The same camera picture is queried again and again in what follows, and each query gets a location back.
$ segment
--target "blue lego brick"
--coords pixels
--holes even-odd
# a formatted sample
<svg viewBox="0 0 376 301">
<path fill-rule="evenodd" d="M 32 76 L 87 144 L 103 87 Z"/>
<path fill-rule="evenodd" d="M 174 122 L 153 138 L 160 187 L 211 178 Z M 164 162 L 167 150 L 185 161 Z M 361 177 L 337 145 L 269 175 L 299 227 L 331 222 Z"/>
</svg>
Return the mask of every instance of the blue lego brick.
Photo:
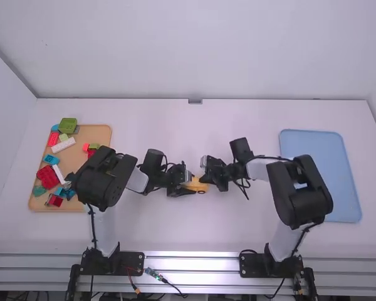
<svg viewBox="0 0 376 301">
<path fill-rule="evenodd" d="M 65 198 L 67 195 L 67 192 L 64 190 L 64 188 L 59 187 L 57 190 L 53 193 L 55 196 L 59 196 L 61 198 Z"/>
<path fill-rule="evenodd" d="M 60 163 L 60 159 L 52 155 L 45 155 L 43 162 L 46 162 L 50 165 L 56 165 Z"/>
<path fill-rule="evenodd" d="M 66 197 L 67 201 L 73 198 L 73 196 L 76 195 L 76 192 L 72 189 L 66 191 Z"/>
<path fill-rule="evenodd" d="M 54 126 L 51 127 L 50 131 L 52 132 L 58 132 L 58 127 L 59 127 L 60 124 L 54 124 Z"/>
</svg>

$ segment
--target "wooden tray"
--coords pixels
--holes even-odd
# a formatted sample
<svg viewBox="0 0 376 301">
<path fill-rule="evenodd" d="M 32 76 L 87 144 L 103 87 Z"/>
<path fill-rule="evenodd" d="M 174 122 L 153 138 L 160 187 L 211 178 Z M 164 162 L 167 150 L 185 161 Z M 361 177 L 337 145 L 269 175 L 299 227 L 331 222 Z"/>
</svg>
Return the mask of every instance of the wooden tray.
<svg viewBox="0 0 376 301">
<path fill-rule="evenodd" d="M 58 167 L 61 170 L 61 173 L 66 177 L 67 174 L 70 172 L 76 172 L 83 163 L 88 159 L 88 154 L 82 151 L 82 147 L 84 143 L 99 143 L 100 145 L 109 146 L 110 145 L 110 138 L 112 136 L 112 130 L 108 125 L 79 125 L 80 131 L 77 134 L 69 134 L 69 137 L 74 137 L 75 144 L 70 146 L 69 148 L 58 152 L 57 154 L 53 154 L 51 151 L 50 146 L 46 146 L 43 152 L 42 159 L 45 155 L 50 154 L 60 159 L 60 163 Z M 47 165 L 47 163 L 43 162 L 40 164 L 39 169 L 43 166 Z M 33 185 L 40 185 L 41 181 L 36 178 Z M 32 211 L 39 211 L 39 212 L 64 212 L 64 211 L 83 211 L 83 205 L 81 202 L 78 201 L 78 197 L 74 196 L 70 201 L 66 199 L 63 200 L 63 203 L 60 207 L 55 206 L 45 206 L 45 202 L 49 196 L 49 193 L 53 193 L 57 190 L 60 186 L 57 185 L 56 187 L 50 189 L 42 196 L 34 197 L 31 191 L 31 197 L 29 198 L 28 206 L 29 209 Z"/>
</svg>

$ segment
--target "white wall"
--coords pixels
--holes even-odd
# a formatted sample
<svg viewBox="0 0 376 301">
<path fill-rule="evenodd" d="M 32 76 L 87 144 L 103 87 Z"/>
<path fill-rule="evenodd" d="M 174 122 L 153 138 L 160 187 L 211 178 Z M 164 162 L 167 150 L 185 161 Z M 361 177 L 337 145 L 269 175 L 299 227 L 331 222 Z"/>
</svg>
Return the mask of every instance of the white wall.
<svg viewBox="0 0 376 301">
<path fill-rule="evenodd" d="M 0 194 L 35 103 L 33 94 L 0 59 Z"/>
<path fill-rule="evenodd" d="M 369 98 L 376 0 L 0 1 L 40 97 Z"/>
</svg>

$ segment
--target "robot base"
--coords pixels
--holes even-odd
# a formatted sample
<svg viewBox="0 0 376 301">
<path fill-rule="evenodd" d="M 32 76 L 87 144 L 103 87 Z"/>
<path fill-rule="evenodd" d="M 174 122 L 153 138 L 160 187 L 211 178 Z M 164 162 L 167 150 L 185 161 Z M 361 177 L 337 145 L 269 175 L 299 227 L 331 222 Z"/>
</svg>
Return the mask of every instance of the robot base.
<svg viewBox="0 0 376 301">
<path fill-rule="evenodd" d="M 292 256 L 282 262 L 276 262 L 268 252 L 243 253 L 239 257 L 239 274 L 243 278 L 294 278 L 302 270 L 301 256 Z"/>
<path fill-rule="evenodd" d="M 142 276 L 144 259 L 142 252 L 121 252 L 120 243 L 110 257 L 104 257 L 98 250 L 86 249 L 82 254 L 80 275 Z"/>
</svg>

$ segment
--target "lego brick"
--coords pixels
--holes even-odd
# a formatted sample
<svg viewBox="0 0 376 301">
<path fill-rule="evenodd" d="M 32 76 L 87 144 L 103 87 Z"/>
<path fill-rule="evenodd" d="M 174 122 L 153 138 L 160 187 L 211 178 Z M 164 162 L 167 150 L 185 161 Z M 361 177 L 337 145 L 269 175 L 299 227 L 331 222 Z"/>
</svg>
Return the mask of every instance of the lego brick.
<svg viewBox="0 0 376 301">
<path fill-rule="evenodd" d="M 83 150 L 84 152 L 88 152 L 88 148 L 89 148 L 89 143 L 84 143 L 84 144 L 83 144 L 83 147 L 82 147 L 82 150 Z"/>
<path fill-rule="evenodd" d="M 64 134 L 72 134 L 76 127 L 76 118 L 63 118 L 61 119 L 58 130 Z"/>
<path fill-rule="evenodd" d="M 96 152 L 96 149 L 88 149 L 88 159 L 94 155 L 94 153 Z"/>
<path fill-rule="evenodd" d="M 56 154 L 58 152 L 61 152 L 63 149 L 66 149 L 67 147 L 70 147 L 75 144 L 74 137 L 71 137 L 63 142 L 60 142 L 59 144 L 56 144 L 51 147 L 51 151 Z"/>
<path fill-rule="evenodd" d="M 60 163 L 60 159 L 52 155 L 45 155 L 45 157 L 43 158 L 43 162 L 46 162 L 50 165 L 55 165 Z"/>
<path fill-rule="evenodd" d="M 67 134 L 61 134 L 61 135 L 58 136 L 58 137 L 60 138 L 60 141 L 62 141 L 62 142 L 68 139 Z"/>
<path fill-rule="evenodd" d="M 53 165 L 53 170 L 55 171 L 56 176 L 57 176 L 58 180 L 60 181 L 61 185 L 64 185 L 65 180 L 64 180 L 63 174 L 61 173 L 60 168 L 58 168 L 58 165 Z"/>
<path fill-rule="evenodd" d="M 74 130 L 73 134 L 77 134 L 77 133 L 79 133 L 79 131 L 80 131 L 80 126 L 77 124 L 75 126 L 75 130 Z"/>
<path fill-rule="evenodd" d="M 59 124 L 54 124 L 54 126 L 51 127 L 50 131 L 58 132 L 58 126 L 59 126 Z"/>
<path fill-rule="evenodd" d="M 57 190 L 53 194 L 55 196 L 59 196 L 61 198 L 65 198 L 67 196 L 67 191 L 64 188 L 59 187 L 59 188 L 57 188 Z"/>
<path fill-rule="evenodd" d="M 54 194 L 50 194 L 49 199 L 45 205 L 60 207 L 62 203 L 63 203 L 63 199 L 61 197 L 55 196 Z"/>
<path fill-rule="evenodd" d="M 55 187 L 58 183 L 60 183 L 55 171 L 53 170 L 53 168 L 51 168 L 50 165 L 46 165 L 38 170 L 36 177 L 42 181 L 42 186 L 47 190 Z"/>
<path fill-rule="evenodd" d="M 89 149 L 98 149 L 100 147 L 99 143 L 91 143 L 89 144 Z"/>
<path fill-rule="evenodd" d="M 51 132 L 48 140 L 48 146 L 54 146 L 57 143 L 57 138 L 60 134 L 57 132 Z"/>
<path fill-rule="evenodd" d="M 46 193 L 46 189 L 42 186 L 33 186 L 32 193 L 37 198 L 38 196 L 41 196 L 42 194 Z"/>
<path fill-rule="evenodd" d="M 72 189 L 66 191 L 66 197 L 67 201 L 73 198 L 73 196 L 76 195 L 76 192 Z"/>
</svg>

